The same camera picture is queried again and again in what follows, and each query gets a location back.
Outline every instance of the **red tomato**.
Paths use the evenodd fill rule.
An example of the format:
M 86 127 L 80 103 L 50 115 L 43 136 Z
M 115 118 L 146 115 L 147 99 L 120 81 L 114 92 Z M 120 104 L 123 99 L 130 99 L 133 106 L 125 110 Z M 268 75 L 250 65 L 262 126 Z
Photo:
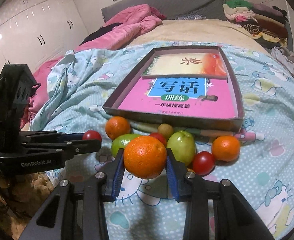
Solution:
M 192 169 L 198 175 L 206 175 L 210 173 L 214 167 L 215 158 L 212 154 L 206 151 L 196 154 L 192 162 Z
M 89 130 L 84 133 L 83 140 L 100 140 L 100 141 L 102 141 L 102 136 L 97 131 Z
M 166 141 L 165 137 L 163 135 L 161 135 L 160 133 L 153 132 L 149 136 L 156 138 L 157 140 L 159 140 L 166 147 L 167 141 Z

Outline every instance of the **tangerine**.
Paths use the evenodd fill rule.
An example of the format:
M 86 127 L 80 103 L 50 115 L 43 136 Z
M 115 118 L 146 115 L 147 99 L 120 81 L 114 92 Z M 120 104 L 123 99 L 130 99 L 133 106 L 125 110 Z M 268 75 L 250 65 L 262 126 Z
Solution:
M 130 124 L 125 118 L 114 116 L 107 121 L 105 132 L 110 139 L 114 140 L 121 135 L 130 133 Z
M 166 165 L 165 146 L 151 136 L 140 136 L 128 143 L 124 150 L 127 171 L 141 179 L 154 179 Z
M 241 150 L 241 144 L 234 136 L 221 136 L 213 141 L 211 153 L 216 160 L 231 162 L 236 160 Z

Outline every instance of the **hello kitty pattern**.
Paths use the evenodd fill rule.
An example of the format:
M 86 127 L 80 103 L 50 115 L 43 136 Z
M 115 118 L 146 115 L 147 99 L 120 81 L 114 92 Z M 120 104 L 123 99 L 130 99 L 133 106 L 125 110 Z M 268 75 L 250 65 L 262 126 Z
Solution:
M 235 71 L 243 97 L 246 117 L 241 131 L 234 134 L 242 142 L 240 157 L 232 165 L 217 165 L 205 179 L 230 179 L 275 239 L 281 239 L 294 227 L 294 80 L 270 56 L 250 49 L 162 41 L 117 51 L 71 51 L 48 76 L 49 100 L 31 129 L 67 133 L 97 130 L 103 143 L 98 153 L 77 155 L 65 168 L 47 172 L 48 176 L 55 184 L 61 179 L 83 181 L 112 161 L 111 140 L 104 132 L 108 115 L 103 104 L 151 49 L 181 45 L 219 46 Z M 148 128 L 131 123 L 136 128 Z M 212 140 L 197 136 L 197 151 L 211 151 Z M 182 239 L 186 203 L 172 199 L 164 175 L 146 181 L 126 172 L 117 201 L 105 203 L 110 240 Z M 212 225 L 213 212 L 209 216 Z

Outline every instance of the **book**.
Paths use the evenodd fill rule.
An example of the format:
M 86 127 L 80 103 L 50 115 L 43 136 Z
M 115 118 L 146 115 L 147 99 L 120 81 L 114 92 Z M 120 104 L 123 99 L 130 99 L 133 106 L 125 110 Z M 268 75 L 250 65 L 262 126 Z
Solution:
M 218 53 L 176 53 L 154 57 L 142 77 L 143 79 L 161 77 L 226 79 L 227 73 Z
M 227 80 L 140 77 L 118 109 L 198 118 L 236 117 Z

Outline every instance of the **headboard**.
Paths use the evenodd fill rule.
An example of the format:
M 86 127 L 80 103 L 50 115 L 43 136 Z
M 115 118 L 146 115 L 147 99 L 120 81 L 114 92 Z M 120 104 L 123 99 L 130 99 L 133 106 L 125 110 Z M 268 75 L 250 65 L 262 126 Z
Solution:
M 167 20 L 200 14 L 207 19 L 227 20 L 224 15 L 225 0 L 119 0 L 102 9 L 104 21 L 110 20 L 120 11 L 139 4 L 148 4 L 167 16 Z

